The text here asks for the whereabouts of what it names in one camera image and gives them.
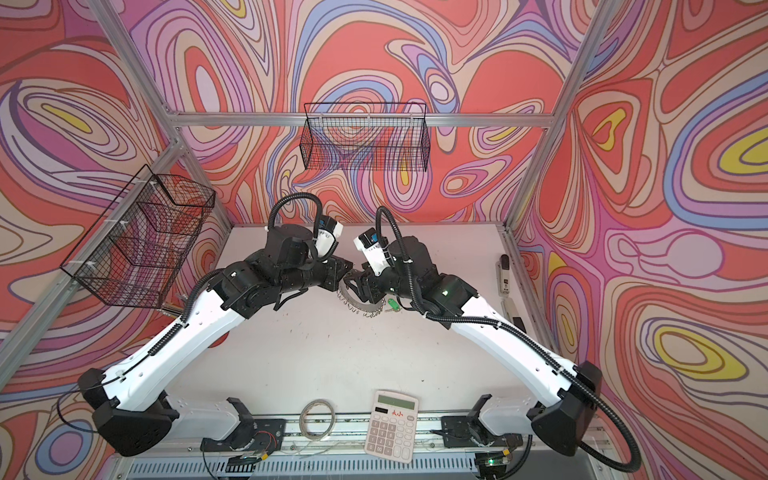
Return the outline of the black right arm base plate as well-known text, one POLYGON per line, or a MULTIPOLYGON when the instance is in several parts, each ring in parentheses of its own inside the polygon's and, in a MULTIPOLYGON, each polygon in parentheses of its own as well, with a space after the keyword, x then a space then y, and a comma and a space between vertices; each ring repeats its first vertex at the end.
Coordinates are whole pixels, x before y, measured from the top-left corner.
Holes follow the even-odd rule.
POLYGON ((440 428, 432 433, 439 435, 447 448, 505 447, 513 451, 523 446, 522 435, 496 435, 480 422, 480 410, 491 398, 491 394, 482 395, 464 416, 443 416, 440 428))

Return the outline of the key with green tag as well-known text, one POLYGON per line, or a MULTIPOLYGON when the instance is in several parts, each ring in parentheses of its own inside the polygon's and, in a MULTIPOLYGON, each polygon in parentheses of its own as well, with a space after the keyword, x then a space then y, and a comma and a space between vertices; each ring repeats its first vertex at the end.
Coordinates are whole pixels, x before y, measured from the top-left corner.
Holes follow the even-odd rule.
POLYGON ((402 306, 400 305, 400 303, 394 298, 388 298, 386 300, 386 306, 389 311, 393 311, 393 312, 400 312, 402 309, 402 306))

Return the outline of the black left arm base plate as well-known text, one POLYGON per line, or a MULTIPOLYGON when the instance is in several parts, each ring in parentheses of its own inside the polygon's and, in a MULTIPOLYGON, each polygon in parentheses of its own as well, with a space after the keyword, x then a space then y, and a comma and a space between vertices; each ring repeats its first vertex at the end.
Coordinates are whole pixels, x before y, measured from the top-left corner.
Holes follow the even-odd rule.
POLYGON ((254 416, 236 397, 228 397, 227 405, 236 412, 234 429, 221 438, 204 437, 202 452, 262 452, 272 454, 282 448, 287 420, 254 416))

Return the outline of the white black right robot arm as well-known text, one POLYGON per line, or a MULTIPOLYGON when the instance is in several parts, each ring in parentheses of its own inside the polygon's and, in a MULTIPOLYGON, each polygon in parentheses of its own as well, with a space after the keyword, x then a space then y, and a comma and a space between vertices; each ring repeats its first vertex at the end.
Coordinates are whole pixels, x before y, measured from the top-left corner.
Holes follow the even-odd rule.
POLYGON ((468 419, 477 443, 527 434, 564 456, 582 450, 619 472, 640 469, 637 440, 600 397, 602 373, 596 365, 575 364, 555 354, 506 320, 462 278, 439 272, 427 247, 402 235, 385 206, 377 209, 374 227, 359 235, 355 245, 366 260, 344 282, 360 301, 377 303, 387 296, 409 301, 409 310, 481 347, 532 393, 532 400, 520 407, 492 395, 481 397, 468 419), (628 447, 628 460, 614 460, 586 443, 584 435, 596 413, 616 427, 628 447))

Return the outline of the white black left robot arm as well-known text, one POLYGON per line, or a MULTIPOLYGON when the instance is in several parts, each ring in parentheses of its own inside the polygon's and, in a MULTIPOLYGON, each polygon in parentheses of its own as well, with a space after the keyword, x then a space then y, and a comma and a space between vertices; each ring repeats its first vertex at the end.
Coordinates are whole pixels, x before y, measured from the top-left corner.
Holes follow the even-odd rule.
POLYGON ((313 287, 337 291, 351 271, 335 251, 344 226, 314 194, 289 194, 272 207, 265 246, 215 269, 193 287, 182 313, 136 353, 107 370, 91 368, 76 386, 92 408, 90 433, 132 457, 165 440, 249 448, 257 424, 244 403, 183 400, 166 388, 201 353, 259 310, 279 310, 313 287))

